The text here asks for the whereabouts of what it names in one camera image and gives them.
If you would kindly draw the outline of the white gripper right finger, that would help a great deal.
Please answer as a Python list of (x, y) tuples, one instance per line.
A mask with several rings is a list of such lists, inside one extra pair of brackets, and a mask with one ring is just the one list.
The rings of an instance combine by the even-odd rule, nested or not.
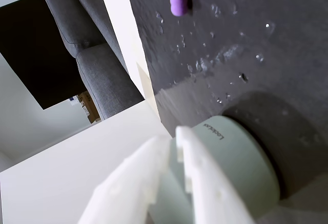
[(187, 126), (176, 127), (178, 161), (183, 163), (185, 190), (192, 194), (195, 223), (255, 223), (245, 203)]

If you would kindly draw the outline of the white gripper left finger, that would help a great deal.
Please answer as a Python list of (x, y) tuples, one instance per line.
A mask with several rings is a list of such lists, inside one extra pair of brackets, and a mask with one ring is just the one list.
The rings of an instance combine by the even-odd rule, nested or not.
[(155, 136), (99, 184), (79, 223), (146, 223), (170, 157), (170, 139)]

